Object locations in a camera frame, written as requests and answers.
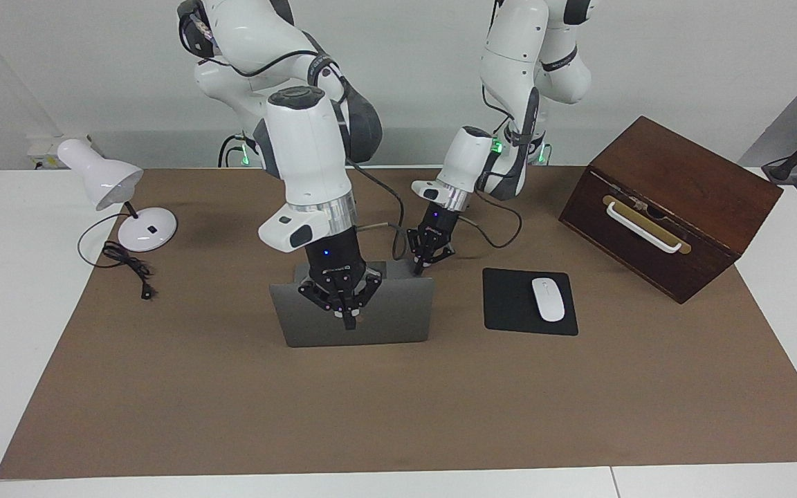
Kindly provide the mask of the brown table mat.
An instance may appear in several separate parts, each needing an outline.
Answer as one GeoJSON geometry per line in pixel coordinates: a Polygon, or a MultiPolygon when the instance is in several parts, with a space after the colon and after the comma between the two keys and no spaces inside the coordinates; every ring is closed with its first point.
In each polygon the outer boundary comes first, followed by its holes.
{"type": "Polygon", "coordinates": [[[181,226],[147,256],[158,296],[94,271],[0,479],[797,461],[797,372],[740,274],[674,303],[558,221],[579,168],[529,170],[520,239],[457,231],[431,268],[429,340],[291,348],[255,170],[146,174],[181,226]],[[483,270],[569,275],[578,336],[489,330],[483,270]]]}

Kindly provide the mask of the grey aluminium laptop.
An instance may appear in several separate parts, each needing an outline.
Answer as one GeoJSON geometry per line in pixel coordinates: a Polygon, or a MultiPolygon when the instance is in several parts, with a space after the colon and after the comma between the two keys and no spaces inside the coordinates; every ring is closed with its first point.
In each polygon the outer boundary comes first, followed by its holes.
{"type": "Polygon", "coordinates": [[[371,261],[383,277],[376,294],[360,310],[356,328],[301,296],[308,264],[295,268],[290,284],[269,286],[282,334],[289,347],[334,347],[355,344],[423,342],[429,338],[434,280],[412,273],[410,261],[371,261]]]}

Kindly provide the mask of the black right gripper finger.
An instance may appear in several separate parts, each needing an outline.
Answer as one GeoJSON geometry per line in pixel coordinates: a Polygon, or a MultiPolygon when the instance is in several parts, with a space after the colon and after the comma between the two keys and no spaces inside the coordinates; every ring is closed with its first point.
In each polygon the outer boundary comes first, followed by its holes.
{"type": "Polygon", "coordinates": [[[354,290],[350,299],[350,329],[356,328],[356,316],[363,309],[368,302],[372,299],[380,285],[383,283],[383,277],[380,273],[374,271],[367,271],[365,273],[365,284],[361,290],[354,290]]]}
{"type": "Polygon", "coordinates": [[[351,309],[341,290],[328,291],[312,279],[306,279],[300,284],[300,294],[320,309],[340,318],[345,329],[351,328],[351,309]]]}

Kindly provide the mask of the black mouse pad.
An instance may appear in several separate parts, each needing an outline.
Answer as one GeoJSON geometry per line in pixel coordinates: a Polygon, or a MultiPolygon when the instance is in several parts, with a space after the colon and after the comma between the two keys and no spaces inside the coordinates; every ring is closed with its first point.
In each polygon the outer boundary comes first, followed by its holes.
{"type": "Polygon", "coordinates": [[[489,330],[529,332],[553,336],[578,336],[578,318],[567,273],[517,269],[483,270],[484,324],[489,330]],[[564,299],[564,319],[545,322],[538,314],[531,281],[550,277],[557,281],[564,299]]]}

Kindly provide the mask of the white desk lamp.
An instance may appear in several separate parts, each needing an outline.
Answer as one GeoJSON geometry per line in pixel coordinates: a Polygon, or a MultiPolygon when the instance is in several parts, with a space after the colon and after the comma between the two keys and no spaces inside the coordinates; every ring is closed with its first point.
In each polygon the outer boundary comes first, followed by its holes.
{"type": "Polygon", "coordinates": [[[95,210],[120,203],[127,208],[129,217],[118,232],[121,246],[131,252],[149,252],[164,246],[174,236],[178,223],[173,212],[163,207],[136,211],[130,204],[145,170],[121,160],[108,160],[79,139],[61,142],[57,157],[82,177],[95,210]]]}

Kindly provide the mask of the dark brown wooden box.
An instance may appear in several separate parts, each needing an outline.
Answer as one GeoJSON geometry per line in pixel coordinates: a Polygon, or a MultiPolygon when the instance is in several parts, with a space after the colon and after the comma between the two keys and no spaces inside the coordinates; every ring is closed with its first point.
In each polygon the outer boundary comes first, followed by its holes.
{"type": "Polygon", "coordinates": [[[560,221],[655,288],[684,303],[730,268],[781,196],[775,183],[645,116],[585,168],[560,221]],[[607,216],[614,209],[678,253],[662,252],[607,216]]]}

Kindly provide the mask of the white computer mouse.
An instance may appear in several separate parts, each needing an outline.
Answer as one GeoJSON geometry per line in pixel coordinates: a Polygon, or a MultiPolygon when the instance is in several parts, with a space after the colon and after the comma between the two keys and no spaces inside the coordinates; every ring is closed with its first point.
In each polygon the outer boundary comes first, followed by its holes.
{"type": "Polygon", "coordinates": [[[556,280],[538,277],[531,281],[538,314],[545,322],[556,324],[565,318],[565,303],[562,290],[556,280]]]}

